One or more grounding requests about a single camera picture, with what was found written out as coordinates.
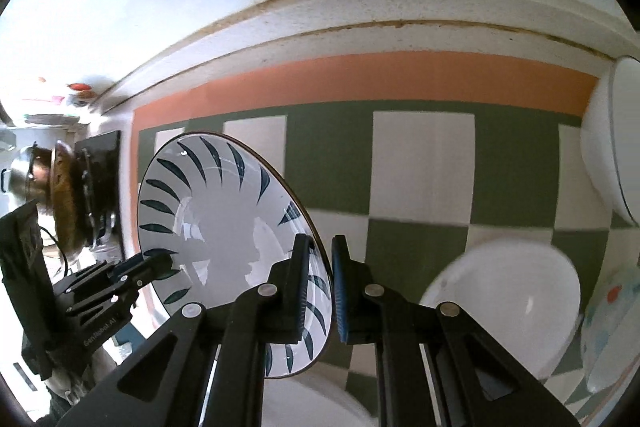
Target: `red dot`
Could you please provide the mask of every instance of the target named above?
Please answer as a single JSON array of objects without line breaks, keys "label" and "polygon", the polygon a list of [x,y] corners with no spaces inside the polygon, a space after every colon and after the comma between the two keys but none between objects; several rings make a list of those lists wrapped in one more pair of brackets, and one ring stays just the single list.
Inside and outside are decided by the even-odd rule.
[{"label": "red dot", "polygon": [[618,294],[620,293],[620,290],[622,290],[622,286],[616,286],[615,288],[612,288],[609,290],[609,293],[607,293],[607,302],[609,304],[615,302],[616,299],[618,299]]}]

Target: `white plate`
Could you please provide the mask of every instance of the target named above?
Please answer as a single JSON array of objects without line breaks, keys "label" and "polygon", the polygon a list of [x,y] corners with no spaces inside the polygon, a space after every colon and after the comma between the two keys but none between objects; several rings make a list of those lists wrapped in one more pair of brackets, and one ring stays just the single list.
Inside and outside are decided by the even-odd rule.
[{"label": "white plate", "polygon": [[138,238],[146,255],[170,250],[174,265],[154,289],[169,314],[196,301],[213,308],[265,282],[290,257],[297,233],[314,238],[305,330],[297,344],[268,346],[266,376],[286,377],[315,361],[332,320],[331,278],[318,233],[279,174],[239,141],[193,132],[152,159],[138,195]]},{"label": "white plate", "polygon": [[580,283],[558,249],[523,239],[483,243],[436,277],[420,304],[456,302],[532,375],[549,377],[574,334]]},{"label": "white plate", "polygon": [[615,273],[584,313],[580,353],[587,389],[615,384],[640,353],[640,269]]}]

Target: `patterned bowl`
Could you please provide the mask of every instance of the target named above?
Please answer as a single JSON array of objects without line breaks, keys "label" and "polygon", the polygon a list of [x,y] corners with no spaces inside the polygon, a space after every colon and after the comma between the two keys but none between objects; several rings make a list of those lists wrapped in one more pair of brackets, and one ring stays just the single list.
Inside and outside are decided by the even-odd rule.
[{"label": "patterned bowl", "polygon": [[613,385],[640,353],[640,269],[614,274],[591,298],[580,342],[587,389]]},{"label": "patterned bowl", "polygon": [[313,363],[331,325],[331,269],[305,209],[273,167],[222,134],[173,138],[156,153],[140,185],[140,247],[144,255],[168,250],[174,260],[172,270],[153,283],[169,314],[191,301],[220,306],[265,282],[271,266],[290,257],[297,233],[314,239],[303,339],[267,346],[270,378]]}]

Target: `black device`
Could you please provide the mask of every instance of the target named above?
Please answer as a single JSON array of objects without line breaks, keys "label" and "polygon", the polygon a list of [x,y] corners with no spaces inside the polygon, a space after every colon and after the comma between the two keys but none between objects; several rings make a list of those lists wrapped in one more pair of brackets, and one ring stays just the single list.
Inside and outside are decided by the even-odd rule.
[{"label": "black device", "polygon": [[[302,337],[312,239],[268,283],[212,309],[190,303],[62,418],[60,427],[259,427],[265,343]],[[464,310],[407,302],[333,241],[341,340],[376,344],[381,427],[435,426],[429,367],[444,427],[576,427],[577,420]],[[207,384],[218,347],[210,394]]]},{"label": "black device", "polygon": [[131,320],[140,288],[171,269],[170,255],[96,263],[51,285],[34,201],[0,218],[2,283],[24,328],[22,357],[34,374],[61,367],[79,379],[91,355]]},{"label": "black device", "polygon": [[104,261],[124,259],[118,182],[120,138],[120,131],[111,131],[74,144],[82,173],[86,245],[96,259]]}]

